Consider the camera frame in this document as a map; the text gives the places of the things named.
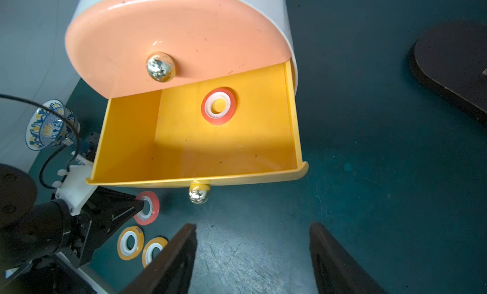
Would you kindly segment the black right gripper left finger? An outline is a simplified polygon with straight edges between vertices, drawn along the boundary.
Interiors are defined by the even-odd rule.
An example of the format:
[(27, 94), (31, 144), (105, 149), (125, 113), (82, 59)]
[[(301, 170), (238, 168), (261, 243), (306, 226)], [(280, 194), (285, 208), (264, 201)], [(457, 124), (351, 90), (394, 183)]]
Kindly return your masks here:
[(195, 224), (185, 224), (123, 293), (187, 294), (197, 251), (196, 229)]

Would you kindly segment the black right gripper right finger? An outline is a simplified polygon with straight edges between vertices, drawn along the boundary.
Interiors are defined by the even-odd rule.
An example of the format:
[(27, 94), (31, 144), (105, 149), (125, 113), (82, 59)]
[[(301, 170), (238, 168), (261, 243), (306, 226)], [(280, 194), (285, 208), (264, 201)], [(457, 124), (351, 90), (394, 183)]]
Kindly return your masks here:
[(385, 293), (321, 223), (309, 229), (309, 250), (318, 293)]

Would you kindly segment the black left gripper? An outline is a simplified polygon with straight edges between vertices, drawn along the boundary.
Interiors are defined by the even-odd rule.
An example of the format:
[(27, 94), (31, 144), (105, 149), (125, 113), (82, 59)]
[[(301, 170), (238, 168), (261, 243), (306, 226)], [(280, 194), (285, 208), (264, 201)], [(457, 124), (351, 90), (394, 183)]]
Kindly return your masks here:
[(68, 260), (74, 267), (91, 262), (100, 248), (123, 224), (143, 210), (145, 202), (131, 194), (97, 187), (74, 218)]

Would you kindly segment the red tape roll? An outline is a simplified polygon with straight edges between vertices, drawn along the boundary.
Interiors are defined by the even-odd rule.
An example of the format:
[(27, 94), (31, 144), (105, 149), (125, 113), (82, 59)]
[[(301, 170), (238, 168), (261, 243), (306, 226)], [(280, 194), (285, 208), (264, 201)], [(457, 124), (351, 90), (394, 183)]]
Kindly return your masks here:
[(144, 212), (143, 209), (139, 211), (134, 217), (135, 221), (141, 226), (153, 223), (158, 218), (160, 211), (160, 202), (157, 195), (152, 191), (143, 191), (136, 199), (148, 204), (148, 212)]
[(228, 87), (214, 89), (208, 93), (201, 105), (202, 116), (212, 125), (227, 123), (233, 118), (236, 110), (237, 96)]

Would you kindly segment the yellow drawer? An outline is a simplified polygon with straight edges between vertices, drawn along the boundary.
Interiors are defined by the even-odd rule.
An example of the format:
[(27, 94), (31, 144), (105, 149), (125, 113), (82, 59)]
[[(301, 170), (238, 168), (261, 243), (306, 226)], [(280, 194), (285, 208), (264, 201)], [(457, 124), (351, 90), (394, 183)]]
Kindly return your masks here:
[[(110, 99), (89, 185), (205, 188), (294, 181), (303, 160), (292, 62)], [(228, 87), (237, 110), (223, 125), (201, 113)]]

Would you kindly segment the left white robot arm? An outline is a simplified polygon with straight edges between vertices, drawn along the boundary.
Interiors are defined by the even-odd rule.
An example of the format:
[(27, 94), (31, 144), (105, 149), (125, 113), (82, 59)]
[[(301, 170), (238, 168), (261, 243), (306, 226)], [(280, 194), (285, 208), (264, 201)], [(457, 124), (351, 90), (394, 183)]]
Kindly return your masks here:
[(25, 172), (1, 165), (1, 293), (94, 293), (75, 273), (144, 203), (98, 187), (75, 214), (61, 199), (36, 205)]

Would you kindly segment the orange tape roll right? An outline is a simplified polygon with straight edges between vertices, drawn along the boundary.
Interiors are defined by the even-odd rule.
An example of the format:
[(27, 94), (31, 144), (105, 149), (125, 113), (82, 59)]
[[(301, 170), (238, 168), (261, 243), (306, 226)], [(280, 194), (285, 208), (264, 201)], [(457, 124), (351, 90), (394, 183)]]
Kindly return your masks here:
[(142, 263), (143, 267), (146, 268), (154, 259), (155, 250), (162, 252), (167, 246), (168, 241), (163, 237), (156, 237), (151, 239), (143, 249)]

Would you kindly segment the orange tape roll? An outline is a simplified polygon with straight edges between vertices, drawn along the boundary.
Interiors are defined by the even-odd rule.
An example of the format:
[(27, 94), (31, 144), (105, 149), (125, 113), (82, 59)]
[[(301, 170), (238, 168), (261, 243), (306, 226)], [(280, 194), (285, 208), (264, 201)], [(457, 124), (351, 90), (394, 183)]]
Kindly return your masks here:
[(131, 226), (125, 228), (117, 241), (117, 253), (123, 261), (137, 258), (143, 250), (145, 237), (142, 228)]
[(146, 268), (154, 259), (155, 250), (162, 252), (167, 246), (168, 241), (163, 237), (156, 237), (151, 239), (143, 249), (142, 263), (143, 267)]

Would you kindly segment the orange tape roll left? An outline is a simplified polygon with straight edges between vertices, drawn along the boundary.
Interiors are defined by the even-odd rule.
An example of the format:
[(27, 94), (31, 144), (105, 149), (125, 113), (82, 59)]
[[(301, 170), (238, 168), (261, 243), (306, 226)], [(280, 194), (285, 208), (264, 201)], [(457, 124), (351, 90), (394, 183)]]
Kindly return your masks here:
[(137, 258), (143, 250), (145, 237), (142, 228), (131, 226), (125, 228), (117, 241), (117, 253), (123, 261)]

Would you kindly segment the blue patterned cup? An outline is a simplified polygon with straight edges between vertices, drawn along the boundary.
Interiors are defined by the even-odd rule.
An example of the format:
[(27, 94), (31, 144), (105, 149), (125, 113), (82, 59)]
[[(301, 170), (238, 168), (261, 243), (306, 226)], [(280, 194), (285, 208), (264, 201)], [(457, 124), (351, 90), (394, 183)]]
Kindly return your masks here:
[[(62, 101), (51, 99), (43, 106), (62, 115), (80, 132), (81, 126), (75, 114)], [(40, 151), (62, 144), (72, 145), (76, 140), (73, 130), (49, 111), (38, 108), (31, 117), (25, 132), (25, 143), (30, 150)]]

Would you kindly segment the brown metal cup stand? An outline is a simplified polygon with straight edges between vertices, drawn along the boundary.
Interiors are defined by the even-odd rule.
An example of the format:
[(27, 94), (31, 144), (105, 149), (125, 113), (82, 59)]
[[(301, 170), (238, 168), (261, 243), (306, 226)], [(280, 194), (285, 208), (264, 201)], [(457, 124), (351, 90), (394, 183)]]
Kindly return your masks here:
[(437, 24), (417, 39), (407, 60), (423, 86), (486, 125), (485, 24)]

